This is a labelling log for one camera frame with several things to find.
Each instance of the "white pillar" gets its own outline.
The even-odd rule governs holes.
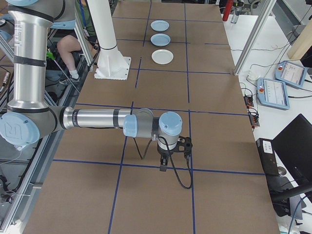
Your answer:
[[[108,0],[88,0],[88,5],[100,45],[98,68],[94,77],[127,79],[131,58],[122,56],[117,48]]]

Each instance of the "blue tape line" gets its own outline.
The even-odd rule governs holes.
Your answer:
[[[2,8],[2,9],[0,10],[0,12],[3,11],[4,9],[5,9],[5,10],[8,9],[7,7],[8,7],[8,6]]]
[[[228,115],[228,116],[248,116],[248,114],[236,114],[236,113],[223,113],[223,112],[208,112],[215,115]]]
[[[189,72],[189,73],[201,73],[201,74],[225,74],[225,75],[230,75],[231,73],[229,72]]]
[[[145,69],[140,68],[142,71],[156,71],[156,72],[182,72],[182,73],[201,73],[201,74],[224,74],[224,75],[230,75],[229,72],[191,72],[191,71],[173,71],[173,70],[158,70],[158,69]]]
[[[185,21],[184,19],[150,19],[150,20]]]
[[[184,20],[184,19],[152,19],[152,18],[132,18],[132,17],[112,17],[116,19],[135,19],[135,20],[167,20],[167,21],[187,21],[187,22],[207,22],[207,23],[223,23],[223,21],[213,20]]]
[[[112,106],[112,105],[99,105],[99,104],[87,104],[87,103],[76,103],[76,105],[131,109],[130,106]],[[144,107],[133,107],[133,109],[142,109],[142,108],[144,108]],[[188,110],[179,110],[179,109],[163,109],[163,108],[148,108],[148,109],[150,109],[150,110],[158,110],[158,111],[188,112]],[[190,112],[191,113],[206,113],[206,114],[213,114],[213,115],[248,116],[248,114],[223,113],[223,112],[211,112],[211,111],[192,111],[192,110],[190,110]]]
[[[229,44],[219,44],[219,43],[205,43],[205,45],[229,45]]]
[[[160,168],[159,166],[152,165],[140,165],[140,164],[129,164],[129,163],[113,163],[113,162],[98,162],[98,161],[84,161],[84,160],[72,160],[72,159],[53,159],[54,162],[72,162],[72,163],[85,163],[85,164],[102,164],[109,166],[125,166],[125,167],[142,167],[142,168]],[[187,168],[176,167],[177,170],[187,171]],[[253,173],[253,172],[236,172],[236,171],[223,171],[223,170],[209,170],[209,169],[196,169],[193,168],[193,160],[191,160],[191,169],[196,172],[213,172],[213,173],[226,173],[226,174],[240,174],[240,175],[256,175],[265,176],[264,173]]]
[[[88,104],[88,103],[76,103],[76,105],[81,106],[101,106],[101,107],[113,107],[113,108],[126,108],[130,109],[130,106],[112,106],[112,105],[100,105],[100,104]]]
[[[128,41],[144,41],[144,40],[135,40],[135,39],[116,39],[116,40],[128,40]]]
[[[147,18],[131,18],[131,17],[112,17],[113,19],[133,19],[133,20],[147,20]]]
[[[147,22],[146,22],[145,34],[144,34],[143,47],[144,47],[144,44],[145,44],[146,33],[147,33],[147,27],[148,27],[148,20],[150,19],[151,8],[152,8],[152,3],[150,3],[150,10],[148,11],[148,17],[147,17]]]
[[[109,227],[108,227],[108,232],[107,232],[108,234],[111,233],[111,228],[112,228],[112,223],[113,223],[115,205],[116,205],[117,194],[118,194],[118,188],[119,188],[119,182],[120,182],[120,177],[121,177],[122,162],[123,162],[123,158],[124,158],[124,155],[125,155],[125,148],[126,148],[126,144],[127,144],[127,138],[128,138],[128,137],[126,136],[125,142],[124,142],[124,144],[123,144],[123,151],[122,151],[122,156],[121,156],[121,161],[120,161],[120,167],[119,167],[117,185],[116,185],[116,189],[115,189],[114,202],[113,202],[113,207],[112,207],[112,212],[111,212],[111,218],[110,218],[110,221],[109,221]]]
[[[151,40],[135,40],[135,39],[116,39],[116,40],[125,40],[125,41],[148,41],[148,42],[151,42]],[[187,44],[191,44],[190,42],[180,42],[180,41],[171,41],[170,43],[187,43]]]
[[[186,33],[186,9],[184,4],[184,24],[185,24],[185,42],[187,42],[187,33]],[[187,43],[185,44],[186,50],[186,77],[187,77],[187,102],[190,103],[190,83],[189,83],[189,60],[187,54]]]
[[[190,138],[192,139],[191,111],[190,110],[189,110],[189,134],[190,134]],[[193,234],[196,234],[193,155],[191,155],[191,172],[193,176],[193,187],[192,187]]]
[[[137,74],[136,74],[136,85],[135,85],[135,88],[137,88],[138,75],[140,74],[141,62],[142,62],[142,57],[140,57],[140,63],[138,64],[138,70],[137,70]]]
[[[183,72],[186,73],[186,71],[171,71],[171,70],[157,70],[157,69],[144,69],[141,68],[142,71],[156,71],[156,72]]]
[[[159,169],[158,166],[149,166],[149,165],[136,165],[136,164],[123,164],[125,167],[143,167],[143,168],[156,168]]]
[[[2,59],[5,57],[5,55],[2,56],[2,58],[0,58],[0,61],[2,61]]]
[[[211,20],[187,20],[187,22],[223,23],[223,21],[211,21]]]
[[[265,176],[264,173],[256,173],[256,172],[235,172],[235,171],[208,170],[208,169],[193,169],[193,170],[196,171],[196,172],[213,172],[213,173],[225,173],[225,174]]]
[[[142,109],[144,107],[134,107],[134,109]],[[149,108],[150,110],[157,110],[157,111],[179,111],[179,112],[188,112],[186,110],[178,110],[178,109],[162,109],[162,108]]]
[[[83,161],[83,160],[70,160],[70,159],[53,159],[54,162],[74,162],[74,163],[87,163],[87,164],[103,164],[110,166],[120,166],[120,163],[113,162],[97,162],[97,161]]]

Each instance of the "white desk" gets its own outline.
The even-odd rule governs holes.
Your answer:
[[[248,36],[254,26],[254,23],[257,19],[257,16],[246,16],[241,15],[238,19],[237,24],[230,23],[232,16],[229,16],[227,22],[224,22],[224,27],[227,33],[227,37],[229,40],[229,44],[232,50],[244,48],[244,45],[248,39]],[[255,49],[275,49],[283,47],[287,44],[287,39],[277,24],[274,17],[269,17],[264,28],[262,29],[255,45]],[[260,77],[264,77],[266,74],[267,68],[252,66],[251,64],[259,64],[263,66],[270,65],[277,58],[281,49],[275,51],[251,51],[247,62],[244,65],[244,68],[239,74],[239,81],[246,84],[247,88],[251,89],[251,91],[255,94],[255,87],[249,84],[246,81],[245,71],[251,70],[253,73]],[[237,63],[237,60],[241,54],[241,51],[232,51],[232,56],[234,59],[234,63]],[[287,53],[284,54],[281,61],[288,60]],[[274,78],[274,71],[277,65],[273,65],[272,69],[268,72],[266,78]],[[312,90],[312,83],[304,83],[303,88]],[[303,90],[297,90],[290,86],[287,86],[287,92],[290,96],[308,96],[311,95],[310,92],[306,92]],[[258,138],[269,138],[273,139],[277,134],[280,133],[299,113],[302,113],[309,122],[312,123],[312,97],[304,98],[304,99],[293,99],[290,98],[290,106],[289,110],[279,110],[276,108],[262,106],[258,102],[258,112],[259,112],[259,122],[260,127],[255,128],[254,130],[254,138],[257,140]],[[277,159],[277,163],[282,165],[281,161]],[[307,204],[306,211],[312,213],[312,204],[305,199],[304,202]],[[290,217],[277,218],[279,223],[290,222]],[[303,225],[300,226],[301,231],[306,231],[312,233],[312,215],[303,214]]]

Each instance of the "chair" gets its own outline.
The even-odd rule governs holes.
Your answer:
[[[254,15],[254,9],[258,7],[258,4],[261,0],[244,0],[245,4],[242,9],[242,14],[247,13],[250,15]]]

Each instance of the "lanyard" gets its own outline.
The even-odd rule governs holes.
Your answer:
[[[84,11],[83,11],[81,0],[79,0],[79,5],[80,5],[80,11],[81,11],[81,15],[82,15],[82,22],[83,22],[84,28],[86,28],[87,22],[86,22],[86,18],[84,17]]]

